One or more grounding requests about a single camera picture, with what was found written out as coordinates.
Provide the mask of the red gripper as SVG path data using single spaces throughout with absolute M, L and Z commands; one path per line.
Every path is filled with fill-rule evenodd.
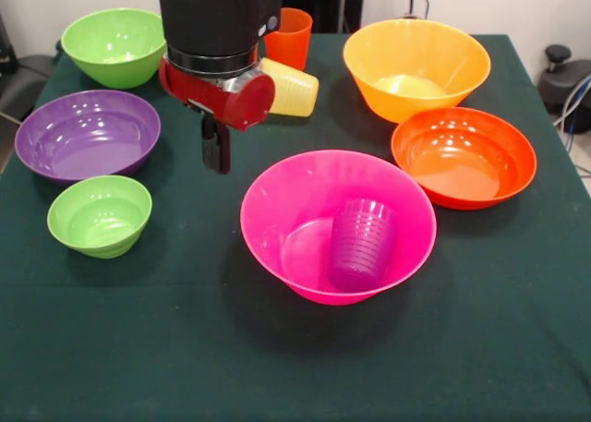
M 246 131 L 265 120 L 275 97 L 272 78 L 257 68 L 230 79 L 199 78 L 173 66 L 165 55 L 158 74 L 166 92 L 189 108 L 209 114 L 201 120 L 203 163 L 227 175 L 231 170 L 228 127 Z M 216 120 L 223 125 L 217 126 Z

